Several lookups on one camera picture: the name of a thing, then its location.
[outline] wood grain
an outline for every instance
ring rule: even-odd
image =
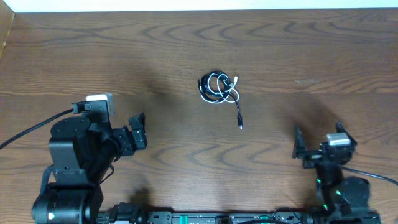
[[[14,12],[7,6],[7,4],[0,0],[0,60],[2,52],[6,47],[7,37],[14,19]]]
[[[114,127],[147,116],[148,148],[115,163],[103,209],[120,201],[175,210],[316,204],[315,171],[291,159],[301,125],[316,147],[337,120],[358,140],[350,167],[398,179],[396,9],[17,14],[0,63],[0,141],[92,93],[115,93]],[[211,105],[197,79],[239,76],[234,105]],[[51,163],[50,126],[0,153],[1,223],[32,223]],[[398,218],[398,189],[370,206]]]

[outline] white background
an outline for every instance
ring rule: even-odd
[[[398,7],[398,0],[4,0],[14,12]]]

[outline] wire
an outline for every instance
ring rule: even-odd
[[[45,121],[43,121],[43,122],[41,122],[41,123],[39,123],[39,124],[36,124],[35,126],[33,126],[33,127],[31,127],[31,128],[26,129],[25,131],[23,131],[23,132],[21,132],[21,133],[19,133],[19,134],[16,134],[14,137],[12,137],[12,138],[8,139],[7,141],[3,142],[3,143],[0,145],[0,149],[6,147],[8,144],[12,143],[12,142],[15,141],[16,139],[19,139],[20,137],[24,136],[25,134],[27,134],[27,133],[29,133],[29,132],[31,132],[31,131],[34,131],[34,130],[36,130],[37,128],[40,128],[40,127],[42,127],[42,126],[48,124],[49,122],[51,122],[51,121],[53,121],[53,120],[55,120],[55,119],[57,119],[57,118],[59,118],[59,117],[65,115],[65,114],[71,113],[72,111],[73,111],[73,109],[69,109],[69,110],[66,110],[66,111],[64,111],[64,112],[61,112],[61,113],[59,113],[59,114],[57,114],[57,115],[55,115],[55,116],[52,116],[52,117],[49,118],[49,119],[46,119]]]
[[[245,222],[240,222],[238,224],[256,224],[256,223],[275,223],[275,224],[289,224],[287,222],[283,222],[280,220],[271,220],[271,219],[255,219],[255,220],[250,220],[250,221],[245,221]]]
[[[278,212],[278,210],[283,209],[283,208],[289,209],[293,213],[293,215],[296,217],[296,219],[301,221],[301,218],[299,218],[299,216],[295,212],[293,212],[293,210],[291,208],[289,208],[288,206],[282,206],[282,207],[275,209],[274,213],[272,214],[272,218],[276,220],[276,213]]]
[[[210,86],[210,80],[213,77],[217,78],[217,90],[212,89]],[[224,85],[223,89],[220,88],[220,82]],[[238,110],[238,127],[239,129],[243,129],[243,120],[238,104],[239,93],[235,89],[237,82],[237,77],[234,77],[234,83],[231,83],[227,74],[222,71],[213,71],[207,75],[204,75],[201,80],[198,80],[198,88],[200,96],[208,103],[235,103],[236,109]]]
[[[106,179],[108,179],[109,177],[112,176],[112,174],[114,174],[114,166],[111,164],[109,165],[109,168],[111,168],[112,172],[110,174],[108,174],[105,179],[101,180],[101,182],[99,184],[102,184]]]
[[[340,166],[340,168],[345,170],[345,171],[348,171],[348,172],[353,172],[355,174],[362,174],[362,175],[366,175],[366,176],[369,176],[369,177],[374,177],[374,178],[377,178],[377,179],[385,180],[385,181],[388,181],[388,182],[393,183],[396,186],[398,186],[398,181],[390,179],[388,177],[383,177],[381,175],[372,174],[372,173],[369,173],[369,172],[360,171],[360,170],[356,170],[356,169],[351,169],[351,168],[344,167],[344,166]]]

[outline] wooden table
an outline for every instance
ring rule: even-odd
[[[348,167],[398,179],[398,10],[16,14],[0,63],[0,140],[85,95],[112,92],[112,125],[145,112],[149,145],[115,163],[102,209],[272,210],[317,204],[315,170],[291,159],[343,122]],[[202,100],[214,69],[239,77],[232,104]],[[31,223],[51,124],[0,152],[0,222]],[[370,206],[398,218],[398,188],[368,178]]]

